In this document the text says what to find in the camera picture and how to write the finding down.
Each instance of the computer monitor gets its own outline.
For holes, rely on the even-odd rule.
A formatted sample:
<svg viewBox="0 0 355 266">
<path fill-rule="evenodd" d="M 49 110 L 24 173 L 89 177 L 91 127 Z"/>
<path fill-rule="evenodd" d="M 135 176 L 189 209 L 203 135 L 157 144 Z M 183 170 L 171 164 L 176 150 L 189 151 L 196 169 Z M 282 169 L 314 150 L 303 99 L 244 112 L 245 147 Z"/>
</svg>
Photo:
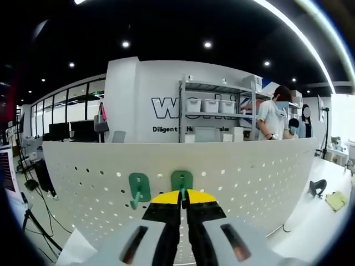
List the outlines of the computer monitor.
<svg viewBox="0 0 355 266">
<path fill-rule="evenodd" d="M 99 135 L 94 130 L 94 120 L 71 122 L 70 125 L 74 131 L 74 141 L 99 142 Z"/>
<path fill-rule="evenodd" d="M 69 138 L 69 123 L 58 123 L 49 125 L 49 134 L 52 141 L 59 141 Z"/>
</svg>

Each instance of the white perforated board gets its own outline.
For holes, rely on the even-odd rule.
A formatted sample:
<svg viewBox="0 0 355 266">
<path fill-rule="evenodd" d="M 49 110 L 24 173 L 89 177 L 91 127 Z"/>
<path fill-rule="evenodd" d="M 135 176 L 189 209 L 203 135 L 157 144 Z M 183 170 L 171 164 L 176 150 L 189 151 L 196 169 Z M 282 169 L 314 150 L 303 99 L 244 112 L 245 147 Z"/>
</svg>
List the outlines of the white perforated board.
<svg viewBox="0 0 355 266">
<path fill-rule="evenodd" d="M 48 171 L 61 204 L 88 241 L 100 247 L 105 236 L 149 203 L 129 206 L 128 176 L 149 177 L 152 197 L 171 190 L 170 175 L 190 171 L 194 189 L 219 201 L 227 216 L 251 223 L 267 235 L 285 223 L 308 179 L 315 139 L 208 144 L 96 144 L 44 142 Z M 191 263 L 186 213 L 175 263 Z"/>
</svg>

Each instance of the white box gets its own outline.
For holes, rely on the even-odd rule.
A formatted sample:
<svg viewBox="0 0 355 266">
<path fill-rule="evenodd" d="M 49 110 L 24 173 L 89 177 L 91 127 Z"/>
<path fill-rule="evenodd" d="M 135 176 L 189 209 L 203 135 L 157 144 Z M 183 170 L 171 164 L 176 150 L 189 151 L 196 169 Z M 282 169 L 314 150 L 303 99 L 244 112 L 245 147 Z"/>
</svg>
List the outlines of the white box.
<svg viewBox="0 0 355 266">
<path fill-rule="evenodd" d="M 260 93 L 262 90 L 262 78 L 256 75 L 250 75 L 243 78 L 243 87 L 255 90 Z"/>
<path fill-rule="evenodd" d="M 243 127 L 234 127 L 233 128 L 234 142 L 240 142 L 244 140 L 244 128 Z"/>
<path fill-rule="evenodd" d="M 185 143 L 195 143 L 195 134 L 186 134 Z"/>
<path fill-rule="evenodd" d="M 222 142 L 233 142 L 233 134 L 230 133 L 221 133 Z"/>
<path fill-rule="evenodd" d="M 202 100 L 202 112 L 218 112 L 219 102 L 214 99 Z"/>
<path fill-rule="evenodd" d="M 201 112 L 201 99 L 186 99 L 186 112 Z"/>
<path fill-rule="evenodd" d="M 235 114 L 235 101 L 220 100 L 218 111 L 223 114 Z"/>
</svg>

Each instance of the white table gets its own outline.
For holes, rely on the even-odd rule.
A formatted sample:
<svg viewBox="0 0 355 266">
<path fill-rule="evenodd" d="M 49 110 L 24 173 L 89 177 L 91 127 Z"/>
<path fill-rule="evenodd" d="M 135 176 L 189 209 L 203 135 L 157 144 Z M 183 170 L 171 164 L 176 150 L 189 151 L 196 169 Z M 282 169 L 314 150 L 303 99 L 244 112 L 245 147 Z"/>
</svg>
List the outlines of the white table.
<svg viewBox="0 0 355 266">
<path fill-rule="evenodd" d="M 338 164 L 340 166 L 344 166 L 349 160 L 349 149 L 348 149 L 348 147 L 344 147 L 343 151 L 338 151 L 338 150 L 327 148 L 327 153 L 330 154 L 330 156 L 326 155 L 327 161 L 332 162 L 333 158 L 335 157 L 337 159 L 336 164 Z"/>
<path fill-rule="evenodd" d="M 313 198 L 308 193 L 310 181 L 327 180 L 323 198 Z M 294 257 L 312 263 L 337 240 L 338 233 L 347 222 L 349 202 L 338 212 L 333 212 L 325 202 L 326 194 L 341 191 L 350 201 L 351 174 L 335 163 L 315 158 L 310 177 L 293 213 L 283 230 L 268 237 L 269 246 L 284 257 Z"/>
</svg>

